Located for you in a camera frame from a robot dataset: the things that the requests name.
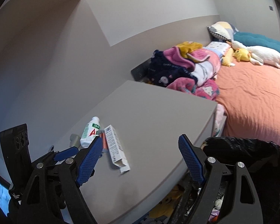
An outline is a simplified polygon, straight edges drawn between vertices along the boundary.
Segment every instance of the teal cushion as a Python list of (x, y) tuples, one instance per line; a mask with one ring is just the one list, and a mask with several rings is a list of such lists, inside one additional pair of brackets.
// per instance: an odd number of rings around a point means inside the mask
[(241, 42), (245, 46), (264, 46), (280, 53), (280, 41), (267, 38), (264, 35), (237, 32), (234, 34), (234, 40)]

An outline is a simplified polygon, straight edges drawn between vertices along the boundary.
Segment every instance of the white bottle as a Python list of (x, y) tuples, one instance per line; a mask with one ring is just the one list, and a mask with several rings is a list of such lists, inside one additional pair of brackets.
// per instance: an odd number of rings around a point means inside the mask
[(100, 119), (99, 117), (93, 117), (92, 120), (86, 125), (84, 132), (82, 134), (80, 143), (83, 148), (89, 147), (93, 139), (98, 136), (97, 131), (100, 129)]

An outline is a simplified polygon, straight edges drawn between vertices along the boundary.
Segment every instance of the white bottle cap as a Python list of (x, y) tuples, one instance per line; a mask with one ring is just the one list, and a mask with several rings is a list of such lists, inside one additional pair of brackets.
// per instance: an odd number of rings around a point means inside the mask
[(100, 119), (99, 119), (99, 117), (97, 117), (97, 116), (94, 116), (92, 119), (91, 119), (91, 121), (97, 121), (98, 123), (100, 122)]

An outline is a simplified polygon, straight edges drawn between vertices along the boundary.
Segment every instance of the blue gripper pad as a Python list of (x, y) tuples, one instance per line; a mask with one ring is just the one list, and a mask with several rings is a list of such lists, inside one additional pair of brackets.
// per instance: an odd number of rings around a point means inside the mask
[(86, 157), (83, 159), (82, 163), (79, 166), (78, 177), (76, 179), (77, 185), (81, 186), (87, 182), (90, 178), (90, 175), (98, 161), (102, 150), (103, 150), (103, 141), (102, 138), (98, 137), (95, 142), (91, 143), (92, 147), (89, 150)]
[(68, 148), (62, 152), (59, 152), (55, 155), (54, 161), (63, 161), (71, 156), (77, 155), (79, 152), (77, 147)]
[(178, 148), (187, 164), (193, 180), (198, 182), (199, 185), (202, 185), (205, 181), (203, 167), (193, 149), (190, 147), (187, 139), (182, 135), (178, 139)]

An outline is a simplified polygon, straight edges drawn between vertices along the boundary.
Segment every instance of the power outlet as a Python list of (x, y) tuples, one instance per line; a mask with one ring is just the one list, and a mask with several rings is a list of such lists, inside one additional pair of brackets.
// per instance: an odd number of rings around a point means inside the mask
[(135, 81), (141, 81), (147, 75), (149, 64), (151, 63), (150, 58), (140, 65), (136, 66), (131, 70), (131, 74)]

